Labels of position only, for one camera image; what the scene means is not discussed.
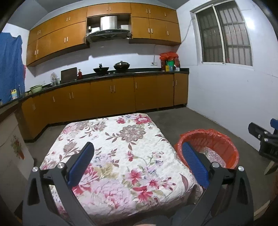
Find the clear bubble wrap sheet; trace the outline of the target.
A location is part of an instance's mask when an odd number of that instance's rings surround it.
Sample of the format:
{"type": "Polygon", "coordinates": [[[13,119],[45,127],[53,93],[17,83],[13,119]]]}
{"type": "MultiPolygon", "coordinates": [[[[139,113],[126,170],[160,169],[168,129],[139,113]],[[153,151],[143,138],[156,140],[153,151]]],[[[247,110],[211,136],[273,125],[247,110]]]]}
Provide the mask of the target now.
{"type": "Polygon", "coordinates": [[[200,153],[204,154],[207,159],[212,163],[212,162],[217,162],[222,166],[223,168],[226,167],[226,162],[221,158],[220,155],[218,155],[215,151],[208,147],[203,147],[200,150],[200,153]]]}

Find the red lined trash bin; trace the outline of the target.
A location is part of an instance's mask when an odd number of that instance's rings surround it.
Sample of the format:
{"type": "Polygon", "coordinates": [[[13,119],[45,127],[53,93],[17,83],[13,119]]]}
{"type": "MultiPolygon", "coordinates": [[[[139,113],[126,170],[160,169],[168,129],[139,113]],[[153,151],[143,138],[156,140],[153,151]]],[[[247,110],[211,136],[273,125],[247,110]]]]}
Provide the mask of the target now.
{"type": "Polygon", "coordinates": [[[226,168],[235,169],[239,162],[239,153],[231,139],[214,129],[197,129],[180,135],[179,141],[174,145],[179,159],[185,166],[189,166],[182,155],[182,144],[189,142],[196,151],[208,147],[215,151],[226,163],[226,168]]]}

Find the orange lower kitchen cabinets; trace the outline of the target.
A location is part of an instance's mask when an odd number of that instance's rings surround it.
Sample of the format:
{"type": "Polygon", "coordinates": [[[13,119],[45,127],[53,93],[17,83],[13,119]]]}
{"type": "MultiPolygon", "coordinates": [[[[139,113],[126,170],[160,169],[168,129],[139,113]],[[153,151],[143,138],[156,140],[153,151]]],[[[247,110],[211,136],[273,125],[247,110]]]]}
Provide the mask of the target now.
{"type": "Polygon", "coordinates": [[[15,114],[32,142],[51,124],[186,105],[188,89],[188,72],[94,79],[29,97],[15,114]]]}

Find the orange kitchen cabinets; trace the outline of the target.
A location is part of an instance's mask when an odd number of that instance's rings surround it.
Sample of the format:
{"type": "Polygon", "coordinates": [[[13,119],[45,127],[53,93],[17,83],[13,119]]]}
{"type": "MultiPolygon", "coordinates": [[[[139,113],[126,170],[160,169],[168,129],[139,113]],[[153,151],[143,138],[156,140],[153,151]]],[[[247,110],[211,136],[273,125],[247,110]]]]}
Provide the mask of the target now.
{"type": "Polygon", "coordinates": [[[94,79],[29,97],[15,114],[32,142],[51,124],[186,105],[188,89],[188,72],[94,79]]]}
{"type": "Polygon", "coordinates": [[[30,30],[26,64],[36,66],[91,43],[128,39],[130,43],[181,44],[177,13],[157,5],[112,2],[59,14],[30,30]]]}

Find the floral quilted table cloth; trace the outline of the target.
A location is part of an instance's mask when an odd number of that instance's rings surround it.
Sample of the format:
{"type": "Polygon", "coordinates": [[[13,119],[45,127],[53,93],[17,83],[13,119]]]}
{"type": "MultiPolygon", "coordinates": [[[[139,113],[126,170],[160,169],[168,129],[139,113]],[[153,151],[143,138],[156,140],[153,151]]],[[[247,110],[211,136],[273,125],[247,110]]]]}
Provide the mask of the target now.
{"type": "Polygon", "coordinates": [[[99,225],[197,201],[203,189],[147,114],[65,126],[40,169],[52,169],[91,142],[95,153],[73,193],[99,225]]]}

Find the barred window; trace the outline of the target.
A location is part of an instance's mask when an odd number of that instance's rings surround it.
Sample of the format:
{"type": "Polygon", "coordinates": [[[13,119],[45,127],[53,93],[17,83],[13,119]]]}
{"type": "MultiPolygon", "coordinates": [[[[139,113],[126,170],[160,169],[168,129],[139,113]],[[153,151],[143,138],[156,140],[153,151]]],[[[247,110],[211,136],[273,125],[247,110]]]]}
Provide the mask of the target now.
{"type": "Polygon", "coordinates": [[[235,1],[214,2],[195,10],[201,64],[253,65],[251,41],[235,1]]]}

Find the green basin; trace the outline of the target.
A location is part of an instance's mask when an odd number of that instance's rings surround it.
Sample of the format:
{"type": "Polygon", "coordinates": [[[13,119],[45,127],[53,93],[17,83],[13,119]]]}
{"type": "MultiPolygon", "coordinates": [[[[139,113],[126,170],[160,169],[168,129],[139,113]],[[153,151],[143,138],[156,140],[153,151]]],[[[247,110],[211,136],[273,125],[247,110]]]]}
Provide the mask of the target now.
{"type": "Polygon", "coordinates": [[[40,92],[41,90],[42,90],[42,85],[35,85],[33,87],[30,87],[30,91],[32,94],[40,92]]]}

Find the yellow blue detergent jug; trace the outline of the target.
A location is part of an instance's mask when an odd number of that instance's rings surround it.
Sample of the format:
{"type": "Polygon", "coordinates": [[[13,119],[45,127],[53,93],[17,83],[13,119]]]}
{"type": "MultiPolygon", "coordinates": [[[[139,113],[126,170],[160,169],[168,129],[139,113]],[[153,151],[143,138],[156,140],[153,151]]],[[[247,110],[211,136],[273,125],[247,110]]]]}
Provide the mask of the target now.
{"type": "Polygon", "coordinates": [[[12,100],[15,100],[18,98],[16,89],[11,90],[11,98],[12,98],[12,100]]]}

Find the green yellow containers on counter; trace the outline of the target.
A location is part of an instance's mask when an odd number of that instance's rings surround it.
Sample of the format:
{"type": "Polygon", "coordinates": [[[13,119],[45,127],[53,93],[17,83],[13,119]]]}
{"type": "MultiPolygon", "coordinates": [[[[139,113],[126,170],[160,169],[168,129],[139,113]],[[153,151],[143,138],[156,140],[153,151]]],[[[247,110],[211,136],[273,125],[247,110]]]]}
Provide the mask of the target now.
{"type": "Polygon", "coordinates": [[[179,72],[180,71],[179,61],[166,61],[165,71],[179,72]]]}

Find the glass jar on counter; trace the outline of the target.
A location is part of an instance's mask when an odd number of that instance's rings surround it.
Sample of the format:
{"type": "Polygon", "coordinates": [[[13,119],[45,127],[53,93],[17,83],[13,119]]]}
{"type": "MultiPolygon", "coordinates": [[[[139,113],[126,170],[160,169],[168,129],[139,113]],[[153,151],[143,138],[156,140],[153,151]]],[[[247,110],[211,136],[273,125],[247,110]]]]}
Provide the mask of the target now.
{"type": "Polygon", "coordinates": [[[54,72],[50,75],[50,80],[52,86],[56,86],[59,84],[59,78],[54,72]]]}

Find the red bag on counter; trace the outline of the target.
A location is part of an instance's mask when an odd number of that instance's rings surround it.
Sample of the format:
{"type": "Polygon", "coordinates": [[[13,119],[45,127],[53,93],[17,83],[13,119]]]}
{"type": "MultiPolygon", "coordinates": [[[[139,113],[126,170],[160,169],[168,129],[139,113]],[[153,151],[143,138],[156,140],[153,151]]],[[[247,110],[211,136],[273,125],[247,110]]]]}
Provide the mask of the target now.
{"type": "Polygon", "coordinates": [[[175,52],[161,53],[160,61],[161,61],[161,70],[165,71],[166,61],[179,61],[179,56],[175,52]]]}

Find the red bottle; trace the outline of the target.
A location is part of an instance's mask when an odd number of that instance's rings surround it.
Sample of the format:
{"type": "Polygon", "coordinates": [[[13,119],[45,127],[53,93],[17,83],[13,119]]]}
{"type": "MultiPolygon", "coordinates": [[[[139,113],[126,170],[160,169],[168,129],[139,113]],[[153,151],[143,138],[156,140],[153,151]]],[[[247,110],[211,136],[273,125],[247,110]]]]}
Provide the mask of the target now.
{"type": "Polygon", "coordinates": [[[83,78],[83,74],[81,72],[81,69],[78,70],[78,79],[82,79],[83,78]]]}

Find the dark cutting board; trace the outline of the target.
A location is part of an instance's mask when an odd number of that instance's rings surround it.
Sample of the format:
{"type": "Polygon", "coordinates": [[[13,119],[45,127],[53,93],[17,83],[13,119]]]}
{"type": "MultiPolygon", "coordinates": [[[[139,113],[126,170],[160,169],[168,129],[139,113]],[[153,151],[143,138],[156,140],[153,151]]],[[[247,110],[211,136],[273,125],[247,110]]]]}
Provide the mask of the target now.
{"type": "Polygon", "coordinates": [[[62,70],[60,83],[67,83],[77,80],[77,67],[62,70]]]}

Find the blue hanging cloth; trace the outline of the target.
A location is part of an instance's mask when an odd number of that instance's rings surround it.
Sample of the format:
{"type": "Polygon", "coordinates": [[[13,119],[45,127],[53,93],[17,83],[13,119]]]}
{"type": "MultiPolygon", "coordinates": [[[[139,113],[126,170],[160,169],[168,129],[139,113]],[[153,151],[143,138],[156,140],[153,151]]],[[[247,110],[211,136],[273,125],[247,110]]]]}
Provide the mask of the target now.
{"type": "Polygon", "coordinates": [[[22,38],[1,33],[1,102],[12,100],[12,91],[25,92],[25,66],[22,61],[22,38]]]}

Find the range hood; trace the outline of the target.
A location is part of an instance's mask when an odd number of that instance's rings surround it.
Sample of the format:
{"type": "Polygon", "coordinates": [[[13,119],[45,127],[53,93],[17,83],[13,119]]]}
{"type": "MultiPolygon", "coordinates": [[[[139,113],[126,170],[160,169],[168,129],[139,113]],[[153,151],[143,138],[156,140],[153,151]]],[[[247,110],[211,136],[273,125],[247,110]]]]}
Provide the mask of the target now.
{"type": "Polygon", "coordinates": [[[101,15],[87,18],[86,40],[89,43],[131,38],[130,14],[101,15]]]}

